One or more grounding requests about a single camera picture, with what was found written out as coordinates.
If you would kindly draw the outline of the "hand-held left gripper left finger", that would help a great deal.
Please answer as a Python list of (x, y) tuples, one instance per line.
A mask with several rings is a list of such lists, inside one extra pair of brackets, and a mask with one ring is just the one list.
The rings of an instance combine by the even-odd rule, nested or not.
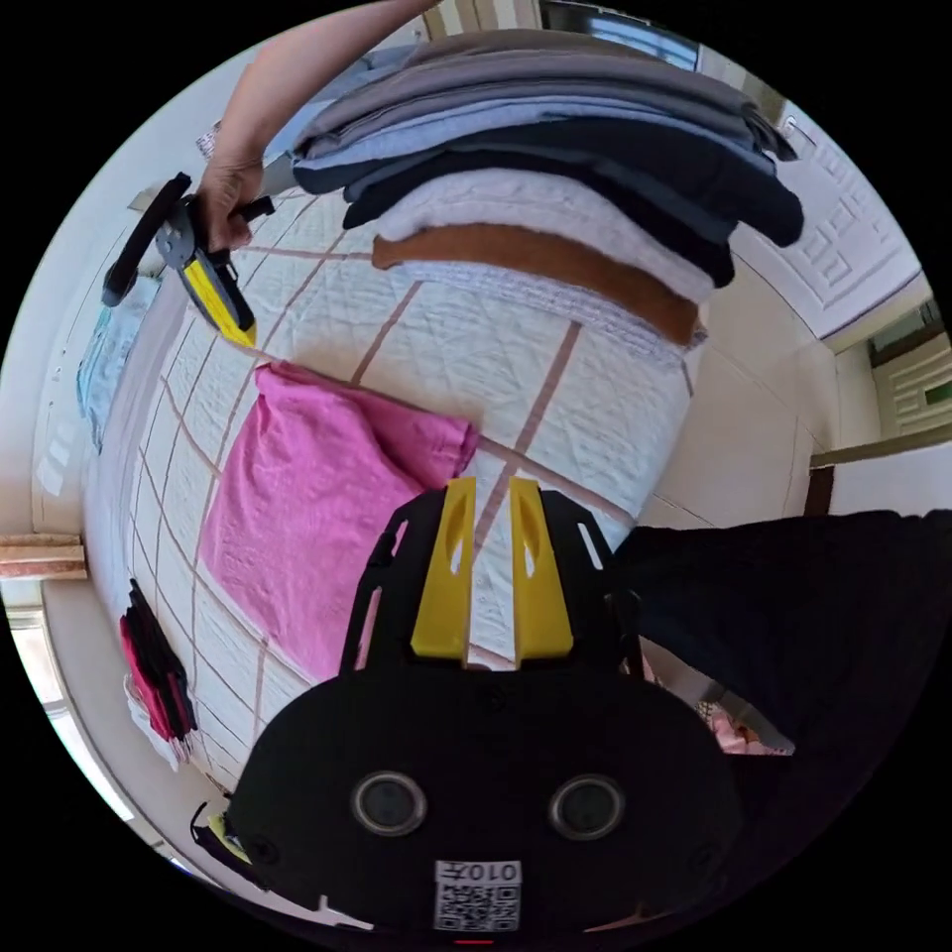
[(410, 641), (418, 659), (468, 659), (474, 527), (475, 480), (471, 477), (454, 479), (442, 495)]

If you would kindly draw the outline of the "person's right hand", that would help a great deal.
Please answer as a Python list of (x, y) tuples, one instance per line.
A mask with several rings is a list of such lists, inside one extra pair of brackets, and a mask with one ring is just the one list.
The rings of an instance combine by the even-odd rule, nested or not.
[(250, 242), (250, 226), (240, 210), (258, 197), (263, 175), (260, 156), (212, 155), (195, 194), (210, 252), (232, 251)]

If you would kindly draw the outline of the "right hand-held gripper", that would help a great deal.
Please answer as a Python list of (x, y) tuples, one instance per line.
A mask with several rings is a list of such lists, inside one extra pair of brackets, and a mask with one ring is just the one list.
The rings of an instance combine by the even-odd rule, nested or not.
[(102, 304), (115, 307), (125, 299), (135, 286), (142, 259), (154, 248), (209, 325), (227, 341), (254, 349), (254, 312), (239, 287), (230, 253), (208, 250), (190, 188), (191, 178), (179, 173), (158, 190), (105, 273)]

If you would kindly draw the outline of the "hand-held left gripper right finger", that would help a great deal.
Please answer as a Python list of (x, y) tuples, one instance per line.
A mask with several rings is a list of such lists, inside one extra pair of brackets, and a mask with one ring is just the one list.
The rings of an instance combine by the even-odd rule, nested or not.
[(537, 482), (511, 478), (509, 501), (515, 664), (566, 658), (573, 636)]

